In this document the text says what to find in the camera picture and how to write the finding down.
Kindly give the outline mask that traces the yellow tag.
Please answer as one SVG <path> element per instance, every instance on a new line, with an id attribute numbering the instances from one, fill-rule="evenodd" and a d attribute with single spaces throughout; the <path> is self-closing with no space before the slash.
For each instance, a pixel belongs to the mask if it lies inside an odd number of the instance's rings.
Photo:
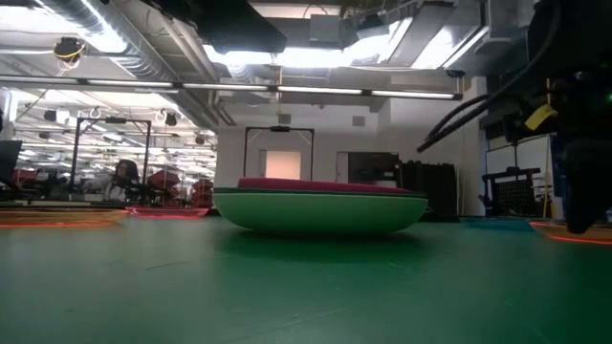
<path id="1" fill-rule="evenodd" d="M 525 126 L 535 131 L 548 118 L 553 118 L 558 115 L 558 111 L 551 104 L 545 103 L 539 106 L 524 122 Z"/>

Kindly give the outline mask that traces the green table mat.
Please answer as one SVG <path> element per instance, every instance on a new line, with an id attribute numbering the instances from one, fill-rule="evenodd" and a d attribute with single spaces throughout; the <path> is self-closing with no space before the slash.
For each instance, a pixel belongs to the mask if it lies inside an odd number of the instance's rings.
<path id="1" fill-rule="evenodd" d="M 612 344 L 612 246 L 219 217 L 0 229 L 0 344 Z"/>

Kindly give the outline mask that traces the black cabinet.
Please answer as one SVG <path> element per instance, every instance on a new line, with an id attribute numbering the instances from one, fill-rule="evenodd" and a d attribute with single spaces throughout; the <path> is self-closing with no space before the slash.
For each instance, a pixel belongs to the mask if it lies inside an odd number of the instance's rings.
<path id="1" fill-rule="evenodd" d="M 428 198 L 423 222 L 457 222 L 457 178 L 453 164 L 407 161 L 400 165 L 400 188 Z"/>

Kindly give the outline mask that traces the black wheeled rack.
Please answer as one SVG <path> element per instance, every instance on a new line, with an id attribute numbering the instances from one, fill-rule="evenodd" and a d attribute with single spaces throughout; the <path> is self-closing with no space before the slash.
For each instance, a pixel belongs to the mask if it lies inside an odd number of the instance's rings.
<path id="1" fill-rule="evenodd" d="M 539 168 L 508 167 L 504 172 L 485 174 L 485 192 L 479 200 L 489 217 L 530 217 L 537 213 L 534 175 Z"/>

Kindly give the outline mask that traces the person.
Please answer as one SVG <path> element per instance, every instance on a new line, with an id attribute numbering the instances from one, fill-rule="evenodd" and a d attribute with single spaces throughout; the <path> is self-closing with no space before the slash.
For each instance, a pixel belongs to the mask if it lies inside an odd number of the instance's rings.
<path id="1" fill-rule="evenodd" d="M 124 203 L 133 193 L 132 185 L 139 182 L 138 166 L 131 160 L 120 160 L 111 175 L 87 181 L 84 191 L 100 191 L 105 202 Z"/>

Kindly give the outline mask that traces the pink transparent small dish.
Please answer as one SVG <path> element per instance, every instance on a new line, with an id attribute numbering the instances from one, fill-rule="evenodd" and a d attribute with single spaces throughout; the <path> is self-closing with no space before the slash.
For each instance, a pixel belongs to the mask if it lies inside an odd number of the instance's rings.
<path id="1" fill-rule="evenodd" d="M 159 207 L 159 206 L 128 206 L 132 216 L 148 219 L 199 219 L 208 213 L 208 208 L 191 207 Z"/>

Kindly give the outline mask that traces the pink plastic plate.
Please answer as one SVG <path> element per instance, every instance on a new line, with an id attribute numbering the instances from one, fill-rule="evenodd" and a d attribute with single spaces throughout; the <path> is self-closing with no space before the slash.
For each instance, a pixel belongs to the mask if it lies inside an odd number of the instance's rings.
<path id="1" fill-rule="evenodd" d="M 411 191 L 397 188 L 359 183 L 335 183 L 321 181 L 290 180 L 276 178 L 241 178 L 237 184 L 240 188 L 259 188 L 274 190 L 355 192 L 382 194 L 411 194 Z"/>

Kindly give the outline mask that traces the silver ventilation duct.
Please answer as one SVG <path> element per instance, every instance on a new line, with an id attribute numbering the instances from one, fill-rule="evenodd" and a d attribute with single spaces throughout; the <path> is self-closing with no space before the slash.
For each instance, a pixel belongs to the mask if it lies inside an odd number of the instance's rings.
<path id="1" fill-rule="evenodd" d="M 179 81 L 153 46 L 113 0 L 34 0 L 52 16 L 76 26 L 90 46 L 112 55 L 111 60 L 138 81 Z M 162 94 L 196 125 L 230 125 L 219 109 L 188 91 Z"/>

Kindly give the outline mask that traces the large light green plate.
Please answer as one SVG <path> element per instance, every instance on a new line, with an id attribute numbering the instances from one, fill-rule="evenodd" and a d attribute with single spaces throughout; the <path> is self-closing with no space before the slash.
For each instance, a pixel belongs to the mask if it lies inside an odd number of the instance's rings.
<path id="1" fill-rule="evenodd" d="M 217 189 L 213 203 L 231 223 L 277 234 L 378 235 L 406 229 L 428 199 L 402 194 L 263 192 Z"/>

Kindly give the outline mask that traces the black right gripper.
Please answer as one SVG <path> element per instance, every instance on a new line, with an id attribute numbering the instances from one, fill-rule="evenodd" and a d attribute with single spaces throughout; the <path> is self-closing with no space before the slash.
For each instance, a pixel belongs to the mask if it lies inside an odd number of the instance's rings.
<path id="1" fill-rule="evenodd" d="M 549 132 L 575 140 L 565 148 L 566 222 L 582 234 L 612 207 L 612 71 L 552 75 L 550 93 Z"/>

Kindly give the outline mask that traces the ceiling light strip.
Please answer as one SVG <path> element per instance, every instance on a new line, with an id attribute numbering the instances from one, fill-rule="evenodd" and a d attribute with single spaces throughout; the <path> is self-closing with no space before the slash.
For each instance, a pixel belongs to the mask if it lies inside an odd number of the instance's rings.
<path id="1" fill-rule="evenodd" d="M 179 81 L 143 81 L 98 79 L 62 76 L 0 75 L 0 84 L 15 87 L 85 89 L 127 89 L 134 92 L 178 93 L 179 91 L 231 91 L 248 93 L 296 93 L 348 97 L 385 97 L 433 100 L 460 100 L 461 94 L 431 93 L 421 91 L 396 91 L 379 89 L 331 88 L 312 86 L 287 86 L 272 84 L 201 83 Z"/>

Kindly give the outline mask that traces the dark monitor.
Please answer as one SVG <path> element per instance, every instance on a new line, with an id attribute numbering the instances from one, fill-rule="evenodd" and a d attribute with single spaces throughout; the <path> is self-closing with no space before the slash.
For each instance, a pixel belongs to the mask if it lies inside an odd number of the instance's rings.
<path id="1" fill-rule="evenodd" d="M 21 151 L 21 140 L 0 140 L 0 183 L 11 191 L 17 191 L 18 186 L 12 180 L 12 173 Z"/>

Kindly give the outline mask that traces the amber transparent small dish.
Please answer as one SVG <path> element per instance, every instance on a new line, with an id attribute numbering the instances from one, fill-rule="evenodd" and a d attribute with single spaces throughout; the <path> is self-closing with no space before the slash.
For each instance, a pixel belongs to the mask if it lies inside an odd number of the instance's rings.
<path id="1" fill-rule="evenodd" d="M 111 226 L 127 215 L 125 209 L 7 207 L 0 208 L 0 228 Z"/>

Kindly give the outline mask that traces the black rig stand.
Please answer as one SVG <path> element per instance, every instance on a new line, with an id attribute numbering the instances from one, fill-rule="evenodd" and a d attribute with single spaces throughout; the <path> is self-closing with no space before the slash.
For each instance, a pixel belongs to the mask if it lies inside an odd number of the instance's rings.
<path id="1" fill-rule="evenodd" d="M 151 129 L 152 122 L 148 119 L 129 119 L 129 118 L 119 118 L 119 117 L 106 117 L 106 118 L 77 118 L 76 119 L 76 128 L 75 128 L 75 138 L 73 144 L 73 157 L 72 157 L 72 165 L 71 165 L 71 175 L 69 181 L 69 189 L 73 190 L 75 187 L 76 180 L 76 172 L 77 172 L 77 156 L 78 156 L 78 148 L 79 148 L 79 139 L 82 134 L 84 134 L 88 129 L 81 129 L 80 126 L 83 122 L 89 122 L 90 124 L 97 124 L 99 121 L 104 121 L 105 123 L 110 124 L 126 124 L 126 123 L 143 123 L 146 125 L 146 134 L 145 134 L 145 147 L 143 154 L 143 170 L 142 170 L 142 182 L 146 183 L 146 172 L 148 168 L 149 161 L 149 146 L 150 146 L 150 138 L 151 138 Z"/>
<path id="2" fill-rule="evenodd" d="M 314 129 L 246 127 L 243 176 L 311 180 L 314 148 Z"/>

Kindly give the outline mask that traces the blue transparent small dish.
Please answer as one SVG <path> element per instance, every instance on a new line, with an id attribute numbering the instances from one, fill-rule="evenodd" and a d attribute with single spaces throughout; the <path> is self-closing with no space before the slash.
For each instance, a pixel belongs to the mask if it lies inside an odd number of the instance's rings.
<path id="1" fill-rule="evenodd" d="M 471 228 L 486 230 L 503 230 L 515 232 L 534 232 L 530 219 L 524 217 L 461 217 L 460 222 Z"/>

